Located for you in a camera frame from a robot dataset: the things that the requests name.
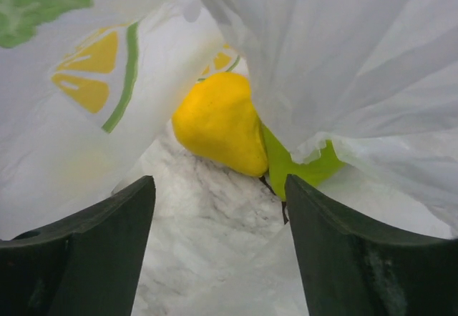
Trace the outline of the clear plastic bag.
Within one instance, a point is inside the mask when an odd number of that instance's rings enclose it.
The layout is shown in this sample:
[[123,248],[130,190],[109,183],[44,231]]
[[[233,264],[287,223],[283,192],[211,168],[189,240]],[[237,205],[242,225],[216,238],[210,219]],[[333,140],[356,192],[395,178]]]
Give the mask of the clear plastic bag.
[[[1,241],[115,187],[231,46],[294,162],[337,157],[331,199],[457,241],[457,0],[1,0]],[[172,315],[310,315],[288,222]]]

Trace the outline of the yellow fake fruit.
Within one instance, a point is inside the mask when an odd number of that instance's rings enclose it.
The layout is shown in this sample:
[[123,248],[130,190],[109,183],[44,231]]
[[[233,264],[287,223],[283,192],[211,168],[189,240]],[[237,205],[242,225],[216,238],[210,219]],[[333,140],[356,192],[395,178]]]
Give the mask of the yellow fake fruit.
[[250,95],[248,78],[240,74],[217,73],[198,82],[172,116],[177,141],[195,155],[261,177],[268,158]]

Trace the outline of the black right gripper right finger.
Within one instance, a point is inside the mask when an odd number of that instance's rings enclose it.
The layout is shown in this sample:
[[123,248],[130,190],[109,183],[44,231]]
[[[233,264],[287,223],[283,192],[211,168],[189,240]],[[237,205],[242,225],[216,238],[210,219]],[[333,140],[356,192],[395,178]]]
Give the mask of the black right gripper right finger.
[[457,241],[406,231],[286,178],[310,315],[455,315]]

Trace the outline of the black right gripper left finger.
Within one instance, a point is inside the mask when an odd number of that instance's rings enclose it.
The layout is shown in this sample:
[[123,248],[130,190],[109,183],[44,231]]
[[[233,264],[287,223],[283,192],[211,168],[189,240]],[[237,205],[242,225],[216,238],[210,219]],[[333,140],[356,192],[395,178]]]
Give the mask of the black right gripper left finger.
[[154,208],[154,179],[144,176],[1,241],[1,314],[131,315]]

